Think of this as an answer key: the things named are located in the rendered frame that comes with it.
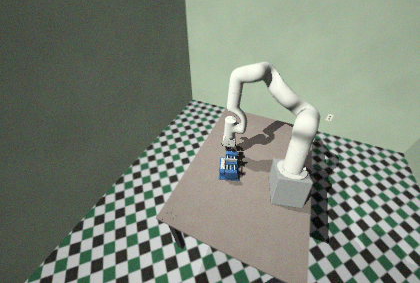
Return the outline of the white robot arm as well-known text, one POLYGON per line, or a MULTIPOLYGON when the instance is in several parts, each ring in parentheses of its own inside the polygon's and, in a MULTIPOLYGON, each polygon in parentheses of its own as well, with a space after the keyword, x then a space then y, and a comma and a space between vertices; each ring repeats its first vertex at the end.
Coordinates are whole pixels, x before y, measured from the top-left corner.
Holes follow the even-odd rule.
POLYGON ((292 136, 285 160, 278 162, 277 168, 284 176, 302 180, 307 177, 304 167, 312 142, 319 126, 319 112, 315 107, 299 97, 281 78, 275 67, 268 62, 261 62, 235 69, 230 76, 227 110, 237 115, 225 118, 224 135, 234 138, 235 133, 244 134, 247 117, 240 108, 244 83, 264 81, 271 95, 297 118, 292 129, 292 136))

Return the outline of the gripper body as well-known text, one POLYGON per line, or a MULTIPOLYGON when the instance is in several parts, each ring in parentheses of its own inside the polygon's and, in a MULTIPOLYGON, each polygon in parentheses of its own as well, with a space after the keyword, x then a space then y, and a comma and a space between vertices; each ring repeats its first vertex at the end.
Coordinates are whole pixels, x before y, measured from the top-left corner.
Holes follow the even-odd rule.
POLYGON ((226 138, 225 135, 223 136, 223 146, 234 147, 235 146, 236 138, 226 138))

